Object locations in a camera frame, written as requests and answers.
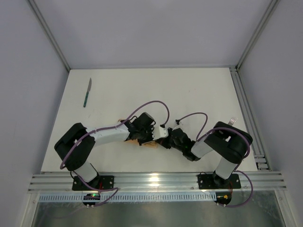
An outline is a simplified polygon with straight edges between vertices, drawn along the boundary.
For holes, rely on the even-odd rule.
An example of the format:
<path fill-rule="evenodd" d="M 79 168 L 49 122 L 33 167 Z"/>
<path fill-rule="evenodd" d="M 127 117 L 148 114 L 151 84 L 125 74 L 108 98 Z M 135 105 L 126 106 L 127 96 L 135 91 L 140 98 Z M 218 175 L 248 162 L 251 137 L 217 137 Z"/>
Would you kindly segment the orange cloth napkin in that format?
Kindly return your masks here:
<path fill-rule="evenodd" d="M 153 118 L 148 118 L 147 120 L 142 120 L 142 119 L 140 120 L 140 118 L 137 118 L 136 116 L 133 121 L 128 120 L 125 123 L 125 126 L 128 128 L 130 133 L 134 132 L 135 130 L 147 129 L 148 127 L 151 127 L 151 126 L 154 127 L 154 125 L 155 125 L 155 120 Z M 136 140 L 129 140 L 129 136 L 127 137 L 125 142 L 130 143 L 130 144 L 139 145 Z M 145 147 L 149 147 L 149 148 L 157 147 L 155 141 L 143 144 L 141 146 L 145 146 Z"/>

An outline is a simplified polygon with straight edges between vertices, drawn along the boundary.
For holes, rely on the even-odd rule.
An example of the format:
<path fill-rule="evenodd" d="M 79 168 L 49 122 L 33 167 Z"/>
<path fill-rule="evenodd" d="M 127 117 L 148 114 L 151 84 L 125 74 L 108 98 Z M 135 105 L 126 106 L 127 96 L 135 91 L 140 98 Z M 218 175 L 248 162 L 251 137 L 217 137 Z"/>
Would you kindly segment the knife with green handle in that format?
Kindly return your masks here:
<path fill-rule="evenodd" d="M 86 105 L 87 105 L 89 92 L 90 92 L 90 90 L 91 90 L 91 85 L 92 85 L 92 79 L 90 78 L 90 79 L 89 79 L 89 83 L 88 83 L 88 87 L 87 87 L 87 92 L 86 92 L 85 99 L 84 99 L 84 103 L 83 103 L 83 108 L 85 108 Z"/>

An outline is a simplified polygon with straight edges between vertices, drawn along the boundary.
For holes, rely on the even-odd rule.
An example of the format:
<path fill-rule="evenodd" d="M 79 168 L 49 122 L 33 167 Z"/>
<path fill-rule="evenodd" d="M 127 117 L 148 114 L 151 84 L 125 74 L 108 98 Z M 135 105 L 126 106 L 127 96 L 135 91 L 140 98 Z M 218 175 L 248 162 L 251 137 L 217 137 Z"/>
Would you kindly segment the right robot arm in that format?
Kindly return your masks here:
<path fill-rule="evenodd" d="M 221 156 L 221 160 L 211 175 L 211 183 L 216 188 L 223 189 L 230 186 L 233 171 L 249 155 L 253 138 L 229 124 L 217 122 L 197 141 L 191 140 L 180 128 L 168 128 L 168 136 L 156 142 L 166 149 L 180 151 L 187 160 L 193 162 L 215 151 Z"/>

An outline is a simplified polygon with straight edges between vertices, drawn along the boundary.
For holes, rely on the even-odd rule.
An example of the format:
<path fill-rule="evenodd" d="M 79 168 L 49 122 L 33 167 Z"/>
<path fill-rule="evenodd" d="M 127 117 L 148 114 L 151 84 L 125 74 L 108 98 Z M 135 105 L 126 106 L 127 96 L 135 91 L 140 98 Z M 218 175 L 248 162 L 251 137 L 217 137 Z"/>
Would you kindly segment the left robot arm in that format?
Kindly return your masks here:
<path fill-rule="evenodd" d="M 108 190 L 104 178 L 99 175 L 87 160 L 93 148 L 112 142 L 135 140 L 139 143 L 152 141 L 155 120 L 146 112 L 130 120 L 121 120 L 116 125 L 103 130 L 85 127 L 82 123 L 74 124 L 55 144 L 54 149 L 62 166 L 75 173 L 73 190 Z"/>

